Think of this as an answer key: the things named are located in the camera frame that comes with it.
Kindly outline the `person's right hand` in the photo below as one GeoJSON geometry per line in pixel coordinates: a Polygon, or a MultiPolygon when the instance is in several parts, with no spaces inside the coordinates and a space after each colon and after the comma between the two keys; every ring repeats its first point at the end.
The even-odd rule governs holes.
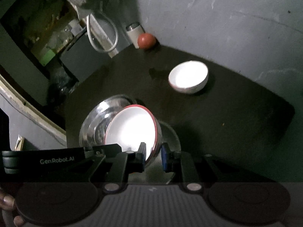
{"type": "MultiPolygon", "coordinates": [[[[1,210],[6,211],[13,211],[15,210],[15,199],[9,195],[6,194],[1,189],[1,210]]],[[[14,216],[13,218],[14,226],[23,226],[25,224],[24,219],[22,219],[21,216],[14,216]]]]}

